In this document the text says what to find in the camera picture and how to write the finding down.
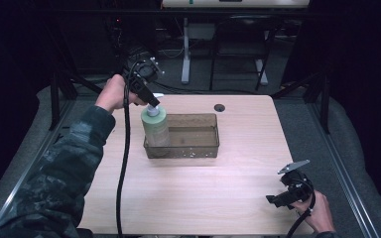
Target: human hand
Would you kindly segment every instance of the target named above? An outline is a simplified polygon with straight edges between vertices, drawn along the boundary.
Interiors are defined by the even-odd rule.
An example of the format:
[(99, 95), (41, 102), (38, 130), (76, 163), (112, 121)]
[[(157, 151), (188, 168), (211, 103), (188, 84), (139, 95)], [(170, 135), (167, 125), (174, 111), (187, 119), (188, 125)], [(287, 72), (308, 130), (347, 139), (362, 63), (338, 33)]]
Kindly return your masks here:
[[(115, 109), (123, 108), (125, 80), (119, 75), (115, 74), (112, 78), (107, 80), (106, 85), (98, 96), (95, 105), (99, 106), (110, 113)], [(129, 103), (136, 103), (139, 105), (146, 105), (135, 93), (129, 93)]]
[[(330, 214), (329, 203), (327, 202), (326, 196), (315, 190), (316, 203), (311, 213), (311, 216), (306, 217), (306, 222), (315, 231), (315, 233), (321, 233), (325, 231), (335, 231), (332, 223), (332, 215)], [(303, 214), (311, 204), (312, 196), (305, 202), (293, 202), (291, 205), (294, 206), (297, 211)]]

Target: camouflage sleeve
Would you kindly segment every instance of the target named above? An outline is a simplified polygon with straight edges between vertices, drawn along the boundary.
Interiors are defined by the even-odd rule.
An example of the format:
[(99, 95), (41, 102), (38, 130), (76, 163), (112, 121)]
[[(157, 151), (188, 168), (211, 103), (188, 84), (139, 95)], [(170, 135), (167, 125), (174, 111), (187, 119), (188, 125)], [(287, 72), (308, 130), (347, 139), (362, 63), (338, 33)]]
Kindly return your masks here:
[(341, 238), (336, 232), (322, 232), (317, 235), (316, 238)]
[(0, 221), (0, 237), (77, 237), (84, 196), (115, 120), (90, 107), (41, 158)]

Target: clear container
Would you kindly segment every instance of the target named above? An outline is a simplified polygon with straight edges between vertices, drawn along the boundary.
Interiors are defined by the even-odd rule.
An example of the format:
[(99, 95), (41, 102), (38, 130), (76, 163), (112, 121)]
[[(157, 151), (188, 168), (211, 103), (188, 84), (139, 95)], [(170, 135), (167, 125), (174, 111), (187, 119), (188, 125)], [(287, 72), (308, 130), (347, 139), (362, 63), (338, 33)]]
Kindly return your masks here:
[(214, 113), (168, 114), (169, 147), (144, 148), (149, 159), (216, 158), (219, 147), (217, 119)]

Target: dark background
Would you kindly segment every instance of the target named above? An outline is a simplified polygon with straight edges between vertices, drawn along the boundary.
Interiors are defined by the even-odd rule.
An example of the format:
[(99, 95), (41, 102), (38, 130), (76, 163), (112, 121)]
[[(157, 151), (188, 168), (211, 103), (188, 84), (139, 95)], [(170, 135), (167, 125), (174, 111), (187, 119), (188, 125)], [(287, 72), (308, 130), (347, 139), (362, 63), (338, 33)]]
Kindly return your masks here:
[[(45, 7), (49, 4), (39, 2)], [(82, 4), (99, 7), (94, 1), (89, 2)], [(139, 6), (133, 5), (134, 2), (137, 1), (124, 1), (123, 6), (157, 6), (155, 1), (142, 1)], [(71, 70), (86, 67), (78, 64), (75, 58), (75, 41), (81, 44), (81, 38), (69, 39), (66, 45), (60, 44), (57, 49), (49, 35), (51, 31), (56, 34), (53, 40), (60, 41), (59, 31), (68, 30), (73, 20), (66, 20), (65, 25), (49, 20), (50, 26), (45, 29), (41, 22), (23, 13), (23, 8), (31, 7), (29, 4), (31, 1), (0, 0), (0, 178), (35, 117), (39, 104), (36, 94), (50, 84), (56, 66)], [(381, 1), (313, 1), (310, 11), (347, 13), (348, 17), (342, 23), (305, 21), (283, 82), (301, 80), (320, 70), (335, 36), (345, 34), (343, 54), (338, 58), (334, 71), (328, 75), (330, 95), (341, 103), (351, 119), (363, 148), (366, 170), (381, 193)], [(125, 18), (124, 21), (126, 33), (134, 35), (149, 50), (156, 49), (154, 37), (148, 37), (154, 35), (139, 34), (152, 32), (152, 21), (142, 18), (129, 18), (129, 22)], [(104, 29), (100, 26), (87, 31), (82, 33), (104, 32)], [(105, 42), (106, 36), (88, 36), (89, 41), (95, 41), (96, 47), (104, 42), (102, 48), (106, 48), (95, 51), (95, 56), (92, 56), (100, 59), (96, 63), (102, 65), (97, 67), (115, 70), (118, 59)], [(112, 56), (105, 54), (103, 60), (101, 51), (112, 53)]]

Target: wooden table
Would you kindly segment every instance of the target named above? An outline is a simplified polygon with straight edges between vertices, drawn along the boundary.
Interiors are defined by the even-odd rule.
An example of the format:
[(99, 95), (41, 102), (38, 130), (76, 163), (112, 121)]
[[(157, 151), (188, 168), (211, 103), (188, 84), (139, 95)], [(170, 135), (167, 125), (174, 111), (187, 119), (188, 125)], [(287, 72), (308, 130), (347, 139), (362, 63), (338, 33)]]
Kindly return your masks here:
[[(217, 158), (148, 159), (140, 113), (132, 105), (131, 148), (122, 191), (125, 234), (267, 235), (287, 234), (295, 211), (265, 198), (286, 188), (277, 171), (292, 163), (272, 99), (254, 95), (166, 95), (168, 113), (216, 113)], [(225, 111), (215, 112), (215, 104)], [(79, 227), (116, 233), (115, 200), (124, 149), (124, 114), (117, 125), (85, 198)], [(312, 233), (303, 224), (297, 233)]]
[(307, 8), (310, 0), (163, 0), (167, 8)]

